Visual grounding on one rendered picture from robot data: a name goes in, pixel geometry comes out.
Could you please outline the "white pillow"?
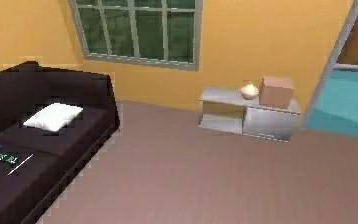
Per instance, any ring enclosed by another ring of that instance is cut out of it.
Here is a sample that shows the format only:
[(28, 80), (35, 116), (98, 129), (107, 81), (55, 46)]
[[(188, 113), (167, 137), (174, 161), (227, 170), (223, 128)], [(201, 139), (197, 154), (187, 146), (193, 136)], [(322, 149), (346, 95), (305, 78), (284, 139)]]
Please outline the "white pillow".
[(52, 103), (27, 119), (23, 125), (45, 131), (57, 132), (62, 127), (68, 125), (82, 111), (83, 108), (79, 106)]

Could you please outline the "black sofa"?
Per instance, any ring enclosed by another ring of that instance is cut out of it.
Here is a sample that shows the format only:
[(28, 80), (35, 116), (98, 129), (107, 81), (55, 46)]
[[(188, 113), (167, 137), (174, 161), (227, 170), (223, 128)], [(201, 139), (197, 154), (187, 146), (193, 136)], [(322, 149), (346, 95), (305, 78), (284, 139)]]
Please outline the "black sofa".
[[(83, 111), (57, 132), (23, 123), (52, 103)], [(35, 224), (120, 125), (107, 75), (28, 61), (0, 71), (0, 153), (34, 154), (13, 174), (0, 162), (0, 224)]]

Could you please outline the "grey door frame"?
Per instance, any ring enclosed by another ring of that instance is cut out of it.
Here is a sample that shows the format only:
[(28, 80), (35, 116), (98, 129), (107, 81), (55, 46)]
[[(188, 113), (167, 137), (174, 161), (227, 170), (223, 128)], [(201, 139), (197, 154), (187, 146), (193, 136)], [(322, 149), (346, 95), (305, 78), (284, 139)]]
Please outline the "grey door frame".
[(358, 0), (352, 0), (339, 36), (303, 115), (300, 123), (301, 130), (307, 128), (313, 109), (317, 105), (333, 70), (358, 71)]

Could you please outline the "thin white pencil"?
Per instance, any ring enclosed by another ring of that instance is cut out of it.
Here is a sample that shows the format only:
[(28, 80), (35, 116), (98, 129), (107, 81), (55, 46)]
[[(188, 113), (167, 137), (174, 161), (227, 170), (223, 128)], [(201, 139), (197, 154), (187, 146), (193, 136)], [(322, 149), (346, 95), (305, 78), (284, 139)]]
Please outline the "thin white pencil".
[(18, 168), (20, 168), (23, 164), (25, 164), (29, 159), (31, 159), (33, 157), (34, 154), (29, 155), (28, 157), (26, 157), (24, 160), (22, 160), (19, 164), (16, 164), (11, 170), (10, 172), (7, 174), (7, 176), (13, 174)]

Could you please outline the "black remote control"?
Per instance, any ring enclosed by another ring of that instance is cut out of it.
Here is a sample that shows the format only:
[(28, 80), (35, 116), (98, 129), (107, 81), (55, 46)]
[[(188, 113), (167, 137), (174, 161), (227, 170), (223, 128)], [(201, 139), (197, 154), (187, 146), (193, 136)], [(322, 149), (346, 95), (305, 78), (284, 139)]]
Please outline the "black remote control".
[(0, 153), (0, 162), (15, 167), (19, 162), (19, 158), (14, 155)]

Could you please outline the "grey framed window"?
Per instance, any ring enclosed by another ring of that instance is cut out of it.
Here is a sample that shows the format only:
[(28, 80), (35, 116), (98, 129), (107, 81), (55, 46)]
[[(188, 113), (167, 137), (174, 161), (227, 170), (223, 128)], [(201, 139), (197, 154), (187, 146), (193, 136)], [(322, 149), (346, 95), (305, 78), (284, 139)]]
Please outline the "grey framed window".
[(87, 60), (196, 71), (203, 0), (68, 0)]

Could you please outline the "cream round vase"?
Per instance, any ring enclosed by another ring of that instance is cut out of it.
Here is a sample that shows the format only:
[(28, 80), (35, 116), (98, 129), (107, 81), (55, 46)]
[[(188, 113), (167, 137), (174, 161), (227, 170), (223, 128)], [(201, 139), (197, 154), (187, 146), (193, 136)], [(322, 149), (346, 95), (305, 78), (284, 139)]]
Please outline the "cream round vase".
[(252, 100), (259, 95), (259, 90), (251, 81), (249, 81), (241, 87), (240, 95), (246, 100)]

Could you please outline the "grey low cabinet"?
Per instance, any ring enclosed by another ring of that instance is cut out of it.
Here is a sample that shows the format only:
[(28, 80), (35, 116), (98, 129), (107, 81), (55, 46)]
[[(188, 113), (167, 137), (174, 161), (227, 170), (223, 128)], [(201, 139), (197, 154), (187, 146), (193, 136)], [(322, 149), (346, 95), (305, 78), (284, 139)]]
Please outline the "grey low cabinet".
[(301, 115), (292, 99), (287, 109), (244, 99), (238, 90), (206, 87), (200, 96), (199, 126), (263, 139), (288, 142)]

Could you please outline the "brown cardboard box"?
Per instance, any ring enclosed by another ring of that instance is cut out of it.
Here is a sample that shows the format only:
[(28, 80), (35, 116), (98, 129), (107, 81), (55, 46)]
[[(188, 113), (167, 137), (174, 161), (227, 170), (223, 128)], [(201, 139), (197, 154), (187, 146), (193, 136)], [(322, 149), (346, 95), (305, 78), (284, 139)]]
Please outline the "brown cardboard box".
[(259, 104), (287, 109), (293, 92), (294, 87), (290, 78), (263, 76), (259, 88)]

